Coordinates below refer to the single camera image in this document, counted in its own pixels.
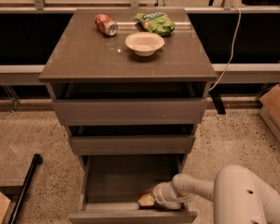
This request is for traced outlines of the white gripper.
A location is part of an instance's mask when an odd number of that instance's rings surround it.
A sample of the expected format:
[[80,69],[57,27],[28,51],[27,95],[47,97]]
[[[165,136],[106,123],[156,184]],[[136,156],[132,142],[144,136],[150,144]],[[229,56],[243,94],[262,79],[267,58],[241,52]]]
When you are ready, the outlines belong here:
[[152,194],[143,194],[137,202],[141,208],[152,208],[156,204],[159,208],[178,210],[181,209],[181,202],[177,199],[172,183],[163,182],[153,188]]

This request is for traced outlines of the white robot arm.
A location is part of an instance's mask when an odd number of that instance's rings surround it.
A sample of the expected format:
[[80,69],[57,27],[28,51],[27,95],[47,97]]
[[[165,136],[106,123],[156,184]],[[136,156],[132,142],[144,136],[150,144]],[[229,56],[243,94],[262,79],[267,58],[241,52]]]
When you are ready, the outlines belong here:
[[177,174],[138,199],[141,208],[179,209],[200,196],[213,204],[214,224],[280,224],[280,195],[240,165],[222,168],[213,182]]

